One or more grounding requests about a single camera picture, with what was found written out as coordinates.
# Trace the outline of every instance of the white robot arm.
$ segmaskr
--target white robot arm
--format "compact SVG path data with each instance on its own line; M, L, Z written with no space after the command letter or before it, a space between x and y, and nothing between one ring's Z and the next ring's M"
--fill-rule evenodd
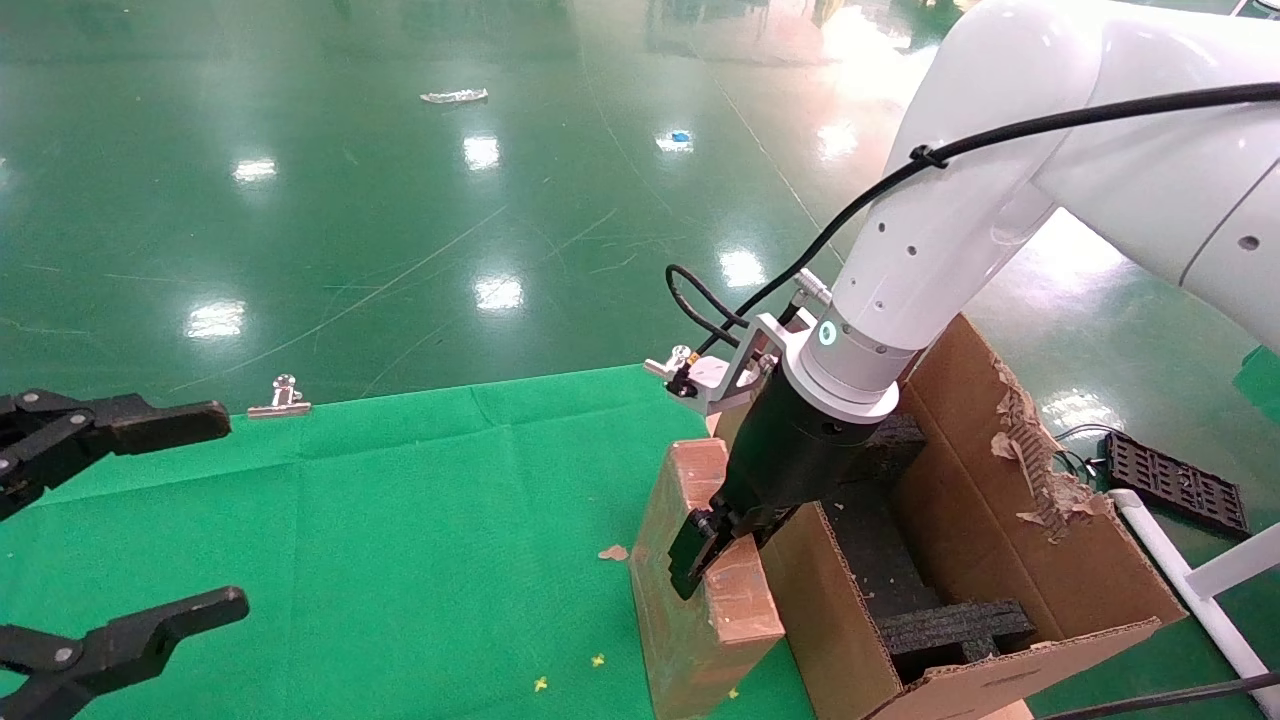
M1027 118L1275 79L1275 23L987 0L938 50L888 165L919 145ZM810 400L878 420L892 407L873 398L1059 206L1280 348L1277 163L1280 106L1268 104L1085 126L956 158L872 208L820 320L847 332L829 345L815 333L791 370Z
M1277 79L1276 23L1107 0L984 0L940 47L888 168L1010 123ZM648 364L686 383L681 402L708 414L763 383L712 510L690 514L672 544L682 596L732 538L764 542L831 489L897 405L911 357L1057 208L1280 350L1280 104L1071 127L954 158L872 205L820 318L801 310L787 325L758 314L730 363L690 365L677 348ZM812 275L797 282L828 300Z

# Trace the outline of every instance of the green cloth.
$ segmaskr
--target green cloth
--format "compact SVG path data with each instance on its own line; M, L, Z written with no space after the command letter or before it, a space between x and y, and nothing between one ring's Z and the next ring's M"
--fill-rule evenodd
M701 433L639 368L237 418L0 524L0 623L79 637L244 588L246 620L93 720L652 717L627 568L596 553L630 547L667 445ZM714 717L813 716L785 643L740 692Z
M1254 407L1280 424L1280 357L1266 347L1248 354L1235 375L1235 388Z

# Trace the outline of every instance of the white pvc pipe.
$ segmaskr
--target white pvc pipe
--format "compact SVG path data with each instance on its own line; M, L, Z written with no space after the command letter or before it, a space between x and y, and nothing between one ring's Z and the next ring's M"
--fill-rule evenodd
M1114 489L1107 496L1115 501L1120 514L1124 515L1125 521L1133 528L1133 533L1138 536L1142 544L1156 559L1156 564L1164 570L1165 577L1169 578L1169 583L1174 585L1178 594L1187 602L1192 614L1204 626L1204 632L1213 639L1213 644L1222 652L1236 674L1242 678L1253 678L1254 675L1267 673L1266 665L1262 664L1258 655L1249 647L1244 635L1235 629L1231 619L1226 616L1226 612L1222 612L1217 602L1212 597L1201 597L1187 583L1187 577L1192 573L1190 565L1187 564L1187 560L1174 547L1172 541L1169 539L1165 530L1156 524L1156 519L1147 511L1142 500L1133 491L1128 489ZM1268 720L1280 720L1280 687L1263 688L1249 694L1253 696L1253 700L1257 701L1258 707L1262 708L1262 714Z
M1187 584L1201 597L1216 597L1276 565L1280 565L1280 525L1271 525L1192 570Z

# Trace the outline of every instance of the cardboard box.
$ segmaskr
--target cardboard box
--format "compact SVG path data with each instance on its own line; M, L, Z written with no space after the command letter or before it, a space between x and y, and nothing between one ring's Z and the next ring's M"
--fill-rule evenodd
M673 443L632 546L631 591L657 720L707 716L783 635L750 537L712 562L691 600L671 585L667 550L689 511L705 510L724 483L727 461L719 439Z
M1185 616L1110 501L1055 473L1059 446L966 319L916 366L900 411L928 437L891 497L922 577L948 603L1015 598L1037 633L1025 650L904 687L810 503L762 557L820 720L977 720ZM722 420L717 434L733 427Z

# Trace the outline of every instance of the epoxy floor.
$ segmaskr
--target epoxy floor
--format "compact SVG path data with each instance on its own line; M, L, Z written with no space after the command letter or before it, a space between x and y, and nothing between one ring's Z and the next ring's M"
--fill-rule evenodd
M965 6L6 3L0 387L242 411L279 373L335 402L663 356L700 334L662 268L736 304L790 261L878 178ZM1256 343L1057 227L968 309L1050 424L1123 425L1280 520L1280 428L1230 386ZM1169 527L1193 564L1226 547ZM1275 573L1224 598L1271 666L1276 598ZM1206 642L1188 620L1033 707L1229 678Z

